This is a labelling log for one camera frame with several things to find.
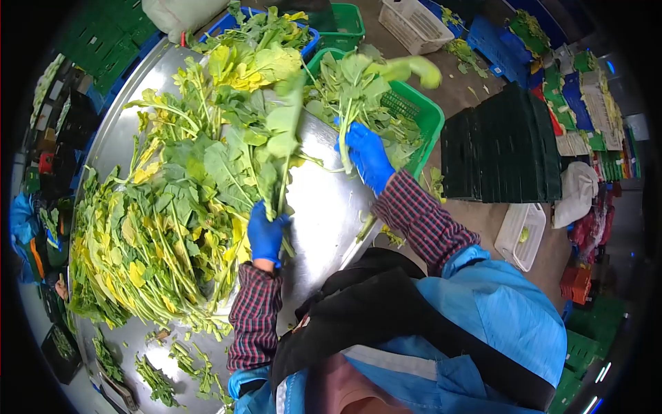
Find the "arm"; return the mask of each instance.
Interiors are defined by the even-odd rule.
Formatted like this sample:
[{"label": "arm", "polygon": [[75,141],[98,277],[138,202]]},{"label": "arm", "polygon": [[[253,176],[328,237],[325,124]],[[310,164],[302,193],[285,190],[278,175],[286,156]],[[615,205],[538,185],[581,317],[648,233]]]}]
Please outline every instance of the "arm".
[{"label": "arm", "polygon": [[381,138],[365,125],[352,123],[345,141],[361,179],[377,196],[373,211],[389,227],[404,233],[428,264],[428,274],[440,275],[454,253],[481,242],[479,235],[451,219],[407,171],[395,172]]},{"label": "arm", "polygon": [[239,265],[241,288],[232,305],[234,342],[228,350],[228,370],[268,365],[276,352],[276,315],[283,306],[283,279],[250,263]]},{"label": "arm", "polygon": [[283,280],[274,276],[273,269],[281,265],[278,252],[287,221],[282,215],[269,222],[263,201],[251,211],[247,232],[253,264],[239,265],[241,288],[229,317],[234,327],[234,342],[228,350],[230,372],[267,366],[276,352],[276,316],[283,306]]},{"label": "arm", "polygon": [[455,222],[406,170],[392,176],[373,211],[389,227],[404,234],[415,253],[427,263],[430,275],[440,274],[444,264],[460,249],[481,242],[477,233]]}]

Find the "plastic bag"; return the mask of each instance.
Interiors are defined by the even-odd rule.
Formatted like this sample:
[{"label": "plastic bag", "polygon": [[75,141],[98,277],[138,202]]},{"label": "plastic bag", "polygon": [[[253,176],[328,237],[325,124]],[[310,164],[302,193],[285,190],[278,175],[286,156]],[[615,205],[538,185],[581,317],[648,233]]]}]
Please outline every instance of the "plastic bag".
[{"label": "plastic bag", "polygon": [[186,30],[196,31],[225,10],[230,0],[142,0],[142,10],[173,43]]},{"label": "plastic bag", "polygon": [[584,217],[598,195],[598,174],[588,164],[571,162],[561,174],[563,199],[554,205],[553,229],[560,229]]}]

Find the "person's right hand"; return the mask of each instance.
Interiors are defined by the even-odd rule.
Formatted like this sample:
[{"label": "person's right hand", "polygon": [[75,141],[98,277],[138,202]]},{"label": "person's right hand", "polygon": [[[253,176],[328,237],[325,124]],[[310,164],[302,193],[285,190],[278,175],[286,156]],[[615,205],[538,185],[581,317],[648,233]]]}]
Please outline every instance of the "person's right hand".
[{"label": "person's right hand", "polygon": [[379,195],[386,188],[389,178],[395,174],[381,138],[365,125],[352,122],[345,143],[350,147],[350,160],[356,166],[359,176],[375,195]]}]

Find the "black strap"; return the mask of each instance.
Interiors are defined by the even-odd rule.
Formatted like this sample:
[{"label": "black strap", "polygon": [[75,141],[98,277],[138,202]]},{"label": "black strap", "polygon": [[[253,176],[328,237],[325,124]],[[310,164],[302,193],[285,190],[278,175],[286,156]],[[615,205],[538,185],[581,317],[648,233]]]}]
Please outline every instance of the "black strap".
[{"label": "black strap", "polygon": [[[350,346],[375,346],[398,336],[421,335],[450,358],[470,355],[482,380],[515,405],[547,410],[555,395],[550,383],[441,315],[411,283],[403,266],[418,273],[405,264],[404,256],[386,251],[369,249],[366,262],[362,258],[356,266],[336,272],[316,301],[307,301],[305,309],[299,309],[298,314],[308,311],[310,322],[279,341],[269,371],[274,395],[287,376]],[[402,266],[367,275],[394,262]]]}]

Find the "stacked green crates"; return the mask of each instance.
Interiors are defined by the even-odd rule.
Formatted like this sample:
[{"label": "stacked green crates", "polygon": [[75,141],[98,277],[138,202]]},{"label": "stacked green crates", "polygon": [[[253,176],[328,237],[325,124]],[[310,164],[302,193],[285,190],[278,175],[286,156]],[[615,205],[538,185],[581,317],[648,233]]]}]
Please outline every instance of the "stacked green crates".
[{"label": "stacked green crates", "polygon": [[579,393],[580,388],[581,381],[575,377],[572,371],[564,368],[559,386],[556,387],[556,394],[547,412],[549,414],[562,414],[565,412],[565,409],[568,408],[568,405],[570,405]]},{"label": "stacked green crates", "polygon": [[561,164],[546,104],[515,83],[442,131],[449,198],[535,203],[561,198]]},{"label": "stacked green crates", "polygon": [[365,27],[359,8],[348,3],[332,3],[331,9],[333,10],[337,31],[320,31],[317,49],[336,48],[344,52],[354,50],[365,35]]},{"label": "stacked green crates", "polygon": [[545,81],[543,82],[542,93],[545,100],[551,103],[551,110],[556,115],[559,123],[563,124],[566,130],[576,130],[575,119],[571,115],[573,112],[568,106],[568,102],[563,97],[561,89],[563,88],[563,76],[556,64],[552,64],[545,69]]},{"label": "stacked green crates", "polygon": [[85,2],[59,50],[93,76],[95,89],[105,95],[157,30],[140,0]]}]

